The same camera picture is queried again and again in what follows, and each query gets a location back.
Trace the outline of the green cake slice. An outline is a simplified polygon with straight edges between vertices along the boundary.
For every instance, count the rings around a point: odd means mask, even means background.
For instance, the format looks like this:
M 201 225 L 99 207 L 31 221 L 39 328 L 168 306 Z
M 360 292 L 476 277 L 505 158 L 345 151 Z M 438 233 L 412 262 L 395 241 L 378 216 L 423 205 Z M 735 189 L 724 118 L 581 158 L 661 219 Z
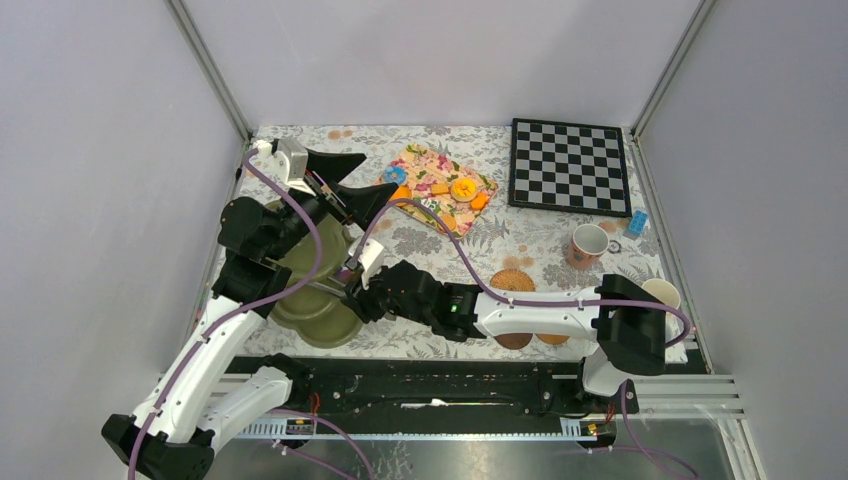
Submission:
M 441 205 L 438 201 L 434 199 L 421 199 L 419 201 L 419 204 L 427 211 L 431 212 L 433 215 L 438 215 L 441 213 Z

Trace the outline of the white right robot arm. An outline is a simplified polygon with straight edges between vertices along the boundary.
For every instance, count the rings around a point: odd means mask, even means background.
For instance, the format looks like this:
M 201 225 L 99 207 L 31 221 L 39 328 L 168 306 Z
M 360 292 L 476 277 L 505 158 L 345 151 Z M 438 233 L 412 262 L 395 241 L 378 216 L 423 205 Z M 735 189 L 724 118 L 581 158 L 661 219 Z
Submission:
M 626 381 L 664 374 L 665 352 L 692 331 L 679 308 L 618 275 L 606 274 L 598 287 L 560 292 L 494 289 L 478 274 L 470 284 L 443 283 L 407 261 L 385 266 L 382 245 L 371 234 L 391 207 L 395 184 L 339 187 L 343 220 L 363 228 L 347 267 L 357 274 L 345 289 L 345 305 L 365 323 L 401 317 L 427 326 L 447 340 L 506 334 L 552 334 L 597 343 L 582 361 L 573 386 L 575 402 L 597 412 Z

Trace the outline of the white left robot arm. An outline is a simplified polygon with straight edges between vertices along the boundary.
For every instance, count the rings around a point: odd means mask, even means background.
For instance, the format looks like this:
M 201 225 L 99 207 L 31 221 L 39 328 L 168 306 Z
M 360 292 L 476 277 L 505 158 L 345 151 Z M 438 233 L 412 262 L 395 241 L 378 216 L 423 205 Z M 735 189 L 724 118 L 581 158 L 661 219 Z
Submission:
M 265 357 L 257 372 L 216 403 L 209 398 L 236 353 L 275 304 L 304 289 L 280 260 L 303 239 L 320 240 L 319 223 L 333 216 L 366 226 L 382 192 L 349 189 L 343 180 L 364 162 L 361 153 L 255 146 L 242 159 L 253 171 L 266 158 L 263 182 L 281 198 L 272 210 L 251 197 L 230 200 L 220 216 L 225 261 L 192 336 L 156 387 L 131 413 L 114 414 L 101 434 L 129 478 L 201 479 L 216 454 L 266 412 L 315 407 L 307 367 L 285 355 Z

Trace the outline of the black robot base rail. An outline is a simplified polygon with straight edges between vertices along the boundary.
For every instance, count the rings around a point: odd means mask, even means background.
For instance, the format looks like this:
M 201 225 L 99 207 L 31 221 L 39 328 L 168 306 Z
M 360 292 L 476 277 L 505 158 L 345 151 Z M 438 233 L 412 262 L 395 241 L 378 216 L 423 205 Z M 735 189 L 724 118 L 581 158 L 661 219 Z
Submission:
M 568 420 L 636 413 L 633 385 L 610 396 L 585 393 L 577 363 L 357 360 L 237 357 L 226 379 L 281 366 L 294 376 L 289 400 L 275 409 L 305 416 L 287 420 L 283 433 L 301 438 L 350 436 L 484 438 L 558 434 Z M 309 415 L 320 417 L 315 423 Z

